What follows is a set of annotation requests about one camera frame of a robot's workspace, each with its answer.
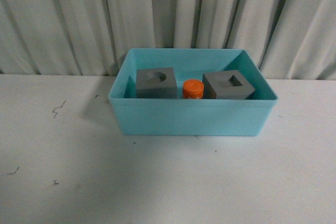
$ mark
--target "white table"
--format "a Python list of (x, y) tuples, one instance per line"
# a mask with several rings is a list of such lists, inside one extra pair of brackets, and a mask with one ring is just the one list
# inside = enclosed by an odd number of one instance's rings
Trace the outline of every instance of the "white table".
[(259, 136), (195, 137), (123, 135), (113, 80), (0, 75), (0, 223), (336, 223), (336, 81), (269, 80)]

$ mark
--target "orange cap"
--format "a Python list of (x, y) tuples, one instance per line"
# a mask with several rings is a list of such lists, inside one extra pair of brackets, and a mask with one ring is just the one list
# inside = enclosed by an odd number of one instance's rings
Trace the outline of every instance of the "orange cap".
[(186, 80), (183, 83), (183, 98), (202, 99), (204, 90), (203, 82), (195, 79)]

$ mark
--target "gray block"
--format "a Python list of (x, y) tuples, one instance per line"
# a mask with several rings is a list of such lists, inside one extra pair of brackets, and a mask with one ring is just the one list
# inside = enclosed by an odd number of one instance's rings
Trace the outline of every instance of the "gray block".
[(136, 75), (137, 98), (177, 98), (173, 68), (138, 69)]
[(238, 70), (211, 72), (203, 74), (203, 99), (248, 99), (255, 88)]

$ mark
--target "plastic bin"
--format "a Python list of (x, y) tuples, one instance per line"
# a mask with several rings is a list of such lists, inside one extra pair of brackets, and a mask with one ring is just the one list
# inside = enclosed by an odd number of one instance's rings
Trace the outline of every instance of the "plastic bin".
[[(182, 97), (187, 79), (239, 70), (256, 89), (253, 100), (137, 99), (137, 69), (173, 67)], [(236, 49), (131, 49), (109, 93), (124, 134), (254, 136), (278, 97), (249, 55)]]

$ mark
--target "gray curtain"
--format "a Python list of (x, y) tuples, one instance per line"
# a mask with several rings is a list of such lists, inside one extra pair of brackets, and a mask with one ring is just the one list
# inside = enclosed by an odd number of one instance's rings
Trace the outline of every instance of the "gray curtain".
[(266, 78), (336, 79), (336, 0), (0, 0), (0, 71), (116, 75), (130, 48), (246, 49)]

